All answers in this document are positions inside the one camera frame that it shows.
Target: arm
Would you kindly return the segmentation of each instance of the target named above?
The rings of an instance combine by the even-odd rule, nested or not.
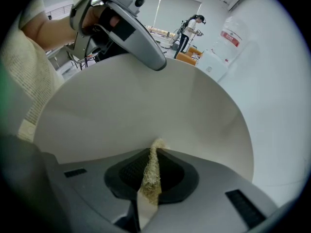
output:
[[[191,32],[191,33],[196,33],[196,31],[194,31],[194,30],[193,30],[192,28],[190,28],[190,27],[187,27],[186,30],[188,30],[188,31]]]
[[[86,14],[83,27],[97,23],[105,8],[104,6],[91,7]],[[111,26],[115,26],[118,21],[118,18],[111,18]],[[74,41],[77,34],[70,26],[69,17],[61,20],[49,20],[45,12],[41,12],[31,19],[22,28],[22,31],[45,51]]]
[[[63,46],[74,41],[76,37],[76,31],[70,26],[69,17],[49,20],[45,12],[31,19],[22,31],[45,51]]]

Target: white cabinet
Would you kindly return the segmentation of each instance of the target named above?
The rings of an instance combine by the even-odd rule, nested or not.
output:
[[[205,50],[195,67],[203,71],[216,82],[228,71],[227,64],[216,54],[208,50]]]

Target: chair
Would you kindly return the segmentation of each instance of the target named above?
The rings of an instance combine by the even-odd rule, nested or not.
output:
[[[186,53],[182,53],[182,52],[178,53],[177,57],[176,57],[176,60],[181,60],[183,62],[187,62],[187,63],[195,66],[196,60],[193,60],[191,58],[191,56],[194,53],[196,53],[200,57],[202,56],[202,52],[200,52],[199,50],[195,49],[194,47],[190,47]]]

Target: woman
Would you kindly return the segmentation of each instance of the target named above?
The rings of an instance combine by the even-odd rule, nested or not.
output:
[[[192,17],[190,17],[186,23],[185,23],[185,30],[184,32],[181,34],[181,38],[180,38],[180,44],[179,47],[177,49],[177,52],[174,56],[174,59],[176,59],[177,55],[179,52],[183,51],[189,41],[189,38],[192,36],[193,33],[195,33],[196,35],[198,35],[198,32],[195,31],[195,25],[197,23],[201,23],[204,21],[204,16],[202,15],[194,15]]]
[[[105,6],[91,7],[83,27],[98,23]],[[69,17],[49,20],[43,0],[33,0],[12,25],[0,50],[0,65],[8,70],[13,80],[32,99],[18,131],[18,137],[32,142],[41,110],[64,82],[55,71],[45,51],[61,47],[75,40],[77,32],[69,24]],[[114,27],[119,18],[113,17]]]

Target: black vent slot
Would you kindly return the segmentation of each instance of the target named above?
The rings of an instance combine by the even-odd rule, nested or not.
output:
[[[225,194],[250,229],[266,219],[240,190],[226,192]]]
[[[70,178],[70,177],[77,176],[83,173],[86,173],[86,170],[84,168],[79,168],[76,170],[64,172],[64,175],[66,176],[66,178]]]

